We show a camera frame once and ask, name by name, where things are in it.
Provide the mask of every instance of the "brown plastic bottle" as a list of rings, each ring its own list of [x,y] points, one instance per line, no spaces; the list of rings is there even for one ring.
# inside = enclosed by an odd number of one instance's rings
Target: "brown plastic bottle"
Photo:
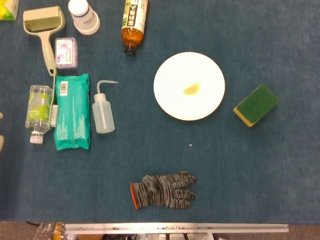
[[[121,38],[127,54],[134,54],[144,38],[148,0],[125,0]]]

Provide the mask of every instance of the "green sponge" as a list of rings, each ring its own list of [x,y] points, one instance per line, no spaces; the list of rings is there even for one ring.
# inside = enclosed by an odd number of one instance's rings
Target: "green sponge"
[[[249,96],[240,102],[234,113],[252,127],[279,102],[277,96],[265,85],[258,86]]]

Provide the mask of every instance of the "green bottle label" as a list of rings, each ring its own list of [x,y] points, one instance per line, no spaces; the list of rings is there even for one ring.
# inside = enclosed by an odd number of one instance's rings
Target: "green bottle label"
[[[29,95],[29,104],[32,102],[34,98],[41,98],[41,99],[47,99],[45,102],[50,104],[51,97],[49,97],[48,94],[41,93],[34,95],[33,93],[30,93]],[[31,108],[27,115],[27,120],[49,120],[49,114],[50,114],[50,107],[48,105],[37,105],[33,108]]]
[[[38,105],[28,112],[28,120],[49,120],[49,107],[46,105]]]

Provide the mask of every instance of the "green wet wipes package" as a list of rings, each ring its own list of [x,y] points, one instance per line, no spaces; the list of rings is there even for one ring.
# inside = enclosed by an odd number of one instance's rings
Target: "green wet wipes package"
[[[57,76],[55,84],[58,116],[54,131],[57,150],[89,149],[89,76]]]

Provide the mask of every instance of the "plastic bottle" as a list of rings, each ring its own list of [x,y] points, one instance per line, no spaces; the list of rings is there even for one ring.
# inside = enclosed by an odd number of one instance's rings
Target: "plastic bottle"
[[[49,86],[30,87],[25,127],[31,130],[30,143],[42,144],[44,134],[50,129],[49,115],[53,90]]]
[[[91,35],[98,31],[100,20],[87,0],[70,0],[69,11],[75,28],[84,35]]]
[[[97,94],[94,95],[94,104],[92,105],[95,129],[98,134],[106,134],[115,130],[115,123],[111,104],[106,100],[106,95],[100,93],[101,83],[117,84],[118,82],[100,80],[96,85]]]
[[[148,0],[125,0],[121,38],[127,54],[134,54],[144,38]]]

